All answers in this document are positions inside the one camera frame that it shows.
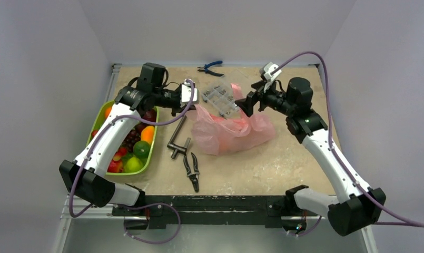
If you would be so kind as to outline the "fake orange carrot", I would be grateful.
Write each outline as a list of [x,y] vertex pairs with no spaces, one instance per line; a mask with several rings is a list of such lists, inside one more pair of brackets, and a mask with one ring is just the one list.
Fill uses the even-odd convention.
[[148,125],[146,126],[140,134],[141,137],[141,141],[144,141],[146,143],[148,143],[149,145],[151,145],[153,143],[153,139],[154,139],[154,132],[155,132],[155,127],[152,125]]

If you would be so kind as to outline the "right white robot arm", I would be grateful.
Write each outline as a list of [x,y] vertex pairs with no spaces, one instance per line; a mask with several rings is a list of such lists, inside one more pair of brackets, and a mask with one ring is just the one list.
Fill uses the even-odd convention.
[[260,104],[259,111],[269,107],[286,115],[286,125],[314,157],[329,179],[335,194],[333,196],[316,192],[300,185],[285,193],[285,210],[296,215],[308,210],[328,219],[333,230],[347,236],[378,221],[381,209],[375,204],[384,204],[386,195],[381,188],[373,189],[349,164],[343,165],[343,154],[336,146],[324,119],[312,109],[313,90],[307,79],[293,77],[286,91],[279,91],[272,85],[265,89],[266,82],[252,84],[246,98],[235,104],[247,116],[254,112],[254,105]]

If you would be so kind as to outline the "fake dark red plum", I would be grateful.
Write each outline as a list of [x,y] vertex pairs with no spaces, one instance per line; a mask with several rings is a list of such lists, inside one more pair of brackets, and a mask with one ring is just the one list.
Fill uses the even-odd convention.
[[156,122],[157,120],[157,111],[155,109],[150,109],[144,113],[142,116],[143,120],[147,120],[150,122]]

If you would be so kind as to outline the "fake dark green lime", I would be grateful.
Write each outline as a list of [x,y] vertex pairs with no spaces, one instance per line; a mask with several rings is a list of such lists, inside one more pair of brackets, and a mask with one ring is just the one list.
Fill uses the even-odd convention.
[[133,146],[133,154],[139,159],[147,159],[149,157],[151,145],[146,141],[138,141]]

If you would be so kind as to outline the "fake red apple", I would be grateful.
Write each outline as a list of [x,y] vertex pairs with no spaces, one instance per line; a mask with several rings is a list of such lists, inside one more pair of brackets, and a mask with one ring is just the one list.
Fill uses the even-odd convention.
[[124,164],[122,160],[114,161],[112,160],[108,166],[108,173],[122,173],[124,171]]

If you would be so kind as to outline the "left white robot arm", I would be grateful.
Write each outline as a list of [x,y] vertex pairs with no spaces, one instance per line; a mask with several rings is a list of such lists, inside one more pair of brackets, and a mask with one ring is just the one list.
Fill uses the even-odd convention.
[[134,186],[117,184],[105,178],[108,166],[128,133],[140,122],[161,126],[161,122],[144,120],[154,107],[170,108],[173,119],[180,119],[198,101],[198,90],[191,79],[185,79],[175,90],[164,86],[167,69],[145,63],[140,75],[120,89],[110,114],[86,148],[73,160],[64,160],[59,172],[70,193],[70,204],[79,197],[92,205],[125,205],[134,216],[145,210],[144,192]]

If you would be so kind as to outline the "green plastic fruit tray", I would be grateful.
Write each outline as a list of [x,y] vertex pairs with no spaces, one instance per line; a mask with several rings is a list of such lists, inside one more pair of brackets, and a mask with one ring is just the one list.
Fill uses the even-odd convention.
[[[86,145],[88,145],[93,140],[93,138],[95,137],[95,134],[100,130],[101,126],[106,121],[106,119],[107,119],[106,114],[107,114],[107,112],[110,112],[113,104],[114,104],[114,101],[108,101],[99,110],[99,112],[96,116],[96,119],[93,123],[93,126],[91,128],[91,136],[88,138]],[[141,125],[144,125],[144,123],[139,123],[133,129],[133,130],[137,131],[137,137],[138,137],[137,141],[141,141],[140,134],[141,134],[141,131],[144,129],[144,127],[141,126]],[[147,159],[140,159],[143,162],[144,167],[140,171],[135,172],[135,173],[124,173],[124,172],[122,172],[122,173],[108,173],[107,172],[106,173],[107,176],[132,176],[132,175],[142,173],[146,170],[146,168],[149,166],[150,161],[151,161],[151,156],[152,156],[152,153],[153,153],[153,148],[154,148],[155,139],[156,139],[157,126],[154,126],[154,127],[155,127],[154,139],[153,139],[153,143],[151,144],[149,157]],[[129,149],[126,155],[121,156],[120,160],[122,160],[123,164],[125,165],[126,161],[131,157],[136,157],[136,156],[131,152],[131,149]]]

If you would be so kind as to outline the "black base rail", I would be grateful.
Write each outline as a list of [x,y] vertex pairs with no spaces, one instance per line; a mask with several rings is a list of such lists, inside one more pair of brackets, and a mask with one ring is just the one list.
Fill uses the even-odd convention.
[[112,215],[142,217],[150,229],[167,225],[259,225],[295,230],[318,215],[286,204],[285,196],[146,196],[143,210],[114,207]]

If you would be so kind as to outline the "pink plastic bag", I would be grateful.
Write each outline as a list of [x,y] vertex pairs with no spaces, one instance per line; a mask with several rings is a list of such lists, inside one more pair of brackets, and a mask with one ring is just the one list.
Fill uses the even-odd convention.
[[252,149],[276,136],[274,125],[263,113],[247,116],[241,111],[236,119],[224,119],[196,105],[195,110],[186,113],[186,117],[193,121],[191,134],[194,143],[209,155]]

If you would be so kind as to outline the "blue handled pliers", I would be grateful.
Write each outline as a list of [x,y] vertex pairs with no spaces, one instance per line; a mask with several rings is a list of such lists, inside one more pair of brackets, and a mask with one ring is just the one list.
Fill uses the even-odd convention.
[[204,72],[204,73],[209,74],[211,76],[222,77],[224,75],[223,73],[217,73],[217,72],[211,70],[212,66],[221,65],[222,63],[223,63],[223,61],[220,60],[220,61],[214,61],[214,62],[205,64],[203,66],[198,66],[197,71],[198,72]]

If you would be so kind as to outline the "fake green apple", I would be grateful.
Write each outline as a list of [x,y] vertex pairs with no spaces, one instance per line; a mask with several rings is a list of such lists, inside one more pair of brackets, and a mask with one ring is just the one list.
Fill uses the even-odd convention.
[[124,173],[135,173],[144,167],[143,162],[137,157],[129,158],[124,165]]

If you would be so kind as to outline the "clear compartment screw box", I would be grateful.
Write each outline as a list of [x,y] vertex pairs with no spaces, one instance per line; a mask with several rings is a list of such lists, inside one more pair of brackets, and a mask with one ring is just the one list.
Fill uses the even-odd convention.
[[232,84],[237,84],[242,91],[248,91],[250,84],[257,80],[241,70],[231,70],[222,77],[216,77],[210,84],[200,88],[204,107],[216,116],[225,119],[238,118],[239,107],[234,103],[236,92],[232,90]]

